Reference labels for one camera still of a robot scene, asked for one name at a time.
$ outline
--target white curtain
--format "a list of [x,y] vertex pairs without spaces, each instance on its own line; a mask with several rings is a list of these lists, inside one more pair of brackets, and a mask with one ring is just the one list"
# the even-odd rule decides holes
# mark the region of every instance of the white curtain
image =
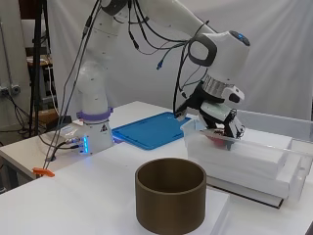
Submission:
[[[95,0],[48,1],[52,55],[59,104],[63,86],[76,55],[81,31]],[[236,30],[251,43],[245,68],[237,84],[246,94],[238,109],[310,119],[313,88],[313,2],[312,0],[182,0],[199,18],[210,20],[217,31]],[[180,35],[154,25],[167,36]],[[141,49],[153,52],[132,26]],[[162,40],[149,34],[155,45]],[[125,24],[112,53],[106,81],[112,106],[143,101],[172,108],[180,50],[166,58],[157,70],[163,52],[145,56],[134,49]],[[182,80],[197,68],[188,63]],[[203,69],[194,80],[201,77]],[[79,110],[75,93],[69,113]]]

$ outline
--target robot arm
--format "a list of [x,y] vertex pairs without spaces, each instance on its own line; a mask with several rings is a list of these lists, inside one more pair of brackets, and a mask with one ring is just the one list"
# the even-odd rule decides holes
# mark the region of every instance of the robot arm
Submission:
[[223,135],[240,138],[245,127],[236,117],[236,111],[223,103],[240,103],[245,94],[235,86],[249,51],[249,41],[235,31],[216,32],[198,19],[177,0],[134,0],[146,15],[157,24],[189,34],[190,60],[208,68],[208,75],[194,93],[175,111],[183,119],[187,108],[200,112],[206,127],[220,133],[216,124],[224,124]]
[[[225,126],[223,135],[241,137],[244,127],[236,118],[234,110],[223,103],[225,100],[240,103],[245,98],[244,93],[235,86],[236,76],[245,63],[249,48],[249,42],[242,34],[235,31],[217,33],[178,0],[100,0],[100,2],[107,22],[112,23],[113,18],[128,22],[130,19],[128,13],[136,8],[142,18],[145,14],[157,24],[190,35],[190,40],[180,42],[188,48],[188,56],[193,63],[208,68],[208,75],[174,113],[179,119],[185,116],[188,108],[196,109],[208,129],[215,131],[216,123],[222,123]],[[106,23],[106,26],[108,31],[112,31],[109,23]],[[88,136],[87,142],[91,145],[88,152],[92,149],[93,153],[112,145],[112,141],[108,140],[111,135],[108,102],[104,91],[102,90],[100,94],[96,89],[99,83],[96,81],[105,76],[105,71],[95,68],[96,66],[93,66],[88,74],[85,72],[88,70],[82,68],[77,82],[82,99],[85,99],[85,102],[82,102],[85,105],[81,114],[85,116],[87,128],[85,136]],[[98,71],[103,75],[93,75]],[[87,89],[86,86],[89,84],[94,88]],[[105,148],[104,141],[110,142]]]

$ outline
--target cardboard tube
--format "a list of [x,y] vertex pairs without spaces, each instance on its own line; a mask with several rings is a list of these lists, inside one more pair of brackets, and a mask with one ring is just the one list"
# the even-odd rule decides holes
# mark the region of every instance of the cardboard tube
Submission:
[[206,173],[181,159],[160,159],[136,171],[136,215],[156,234],[186,234],[205,217]]

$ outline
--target transparent plastic container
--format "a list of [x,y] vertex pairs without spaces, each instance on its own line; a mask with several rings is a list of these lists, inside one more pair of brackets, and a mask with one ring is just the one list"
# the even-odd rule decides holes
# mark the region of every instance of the transparent plastic container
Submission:
[[[290,143],[280,148],[276,143],[262,144],[249,139],[220,136],[206,130],[202,122],[195,118],[181,127],[189,159],[200,164],[208,176],[298,201],[313,161],[313,122],[245,111],[238,111],[238,118],[246,129],[285,139],[289,137]],[[255,161],[255,156],[251,159],[240,156],[236,149],[240,149],[241,153],[257,154],[259,162]],[[267,174],[266,167],[272,165],[281,166],[277,175],[273,174],[274,171]]]

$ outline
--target blue plastic tray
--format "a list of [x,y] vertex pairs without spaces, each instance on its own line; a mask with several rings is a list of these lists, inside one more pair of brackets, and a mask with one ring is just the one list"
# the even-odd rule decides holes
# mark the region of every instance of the blue plastic tray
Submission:
[[173,113],[166,112],[115,128],[112,134],[141,149],[152,150],[182,138],[184,133],[180,126],[188,120],[186,117],[178,121]]

